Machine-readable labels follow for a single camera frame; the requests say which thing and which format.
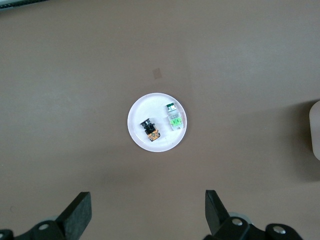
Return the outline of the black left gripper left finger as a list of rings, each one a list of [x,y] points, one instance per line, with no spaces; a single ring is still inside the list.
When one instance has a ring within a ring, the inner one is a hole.
[[[80,192],[55,219],[37,223],[27,232],[14,236],[10,229],[2,229],[2,240],[78,240],[92,219],[89,192]]]

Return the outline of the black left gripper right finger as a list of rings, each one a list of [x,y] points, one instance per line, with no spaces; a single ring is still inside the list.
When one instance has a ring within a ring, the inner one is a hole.
[[[206,240],[301,240],[292,227],[271,223],[260,230],[241,216],[231,216],[215,190],[205,192],[205,218],[211,234]]]

